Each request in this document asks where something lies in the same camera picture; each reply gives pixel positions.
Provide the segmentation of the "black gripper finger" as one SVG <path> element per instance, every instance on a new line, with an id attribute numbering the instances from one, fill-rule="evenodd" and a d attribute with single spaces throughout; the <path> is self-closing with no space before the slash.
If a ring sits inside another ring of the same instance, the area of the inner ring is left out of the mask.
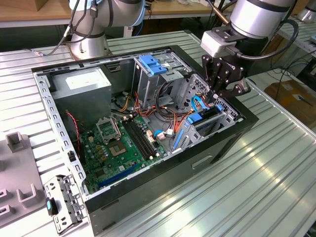
<path id="1" fill-rule="evenodd" d="M 206 95 L 206 102 L 214 102 L 215 85 L 218 82 L 218 66 L 213 63 L 210 55 L 205 54 L 201 57 L 203 67 L 203 80 L 207 83 L 209 92 Z"/>
<path id="2" fill-rule="evenodd" d="M 244 80 L 244 71 L 220 72 L 213 86 L 213 93 L 221 98 L 237 97 L 250 91 Z"/>

